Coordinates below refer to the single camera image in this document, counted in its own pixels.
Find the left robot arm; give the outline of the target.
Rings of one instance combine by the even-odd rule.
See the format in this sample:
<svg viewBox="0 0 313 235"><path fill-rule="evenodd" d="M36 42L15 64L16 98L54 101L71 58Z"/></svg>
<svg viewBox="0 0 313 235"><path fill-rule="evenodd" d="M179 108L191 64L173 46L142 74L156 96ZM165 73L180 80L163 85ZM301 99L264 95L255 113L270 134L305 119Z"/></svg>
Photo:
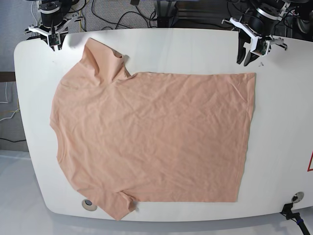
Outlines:
<svg viewBox="0 0 313 235"><path fill-rule="evenodd" d="M248 17L246 21L234 17L222 20L222 23L231 24L238 30L237 64L247 66L268 55L273 45L288 49L284 39L273 37L272 30L282 21L290 4L286 0L248 0L252 13L242 12L242 17Z"/></svg>

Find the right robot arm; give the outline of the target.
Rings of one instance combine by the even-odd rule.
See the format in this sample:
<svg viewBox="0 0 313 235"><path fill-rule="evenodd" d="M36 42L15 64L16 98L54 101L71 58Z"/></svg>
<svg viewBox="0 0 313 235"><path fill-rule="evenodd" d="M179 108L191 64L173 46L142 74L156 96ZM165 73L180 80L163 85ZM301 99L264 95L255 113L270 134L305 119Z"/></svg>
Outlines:
<svg viewBox="0 0 313 235"><path fill-rule="evenodd" d="M81 22L83 16L79 12L87 5L74 10L72 7L77 0L33 0L36 3L40 19L36 20L36 25L30 25L24 30L25 34L34 34L30 39L41 39L52 50L61 50L64 39L68 34L68 26L71 23Z"/></svg>

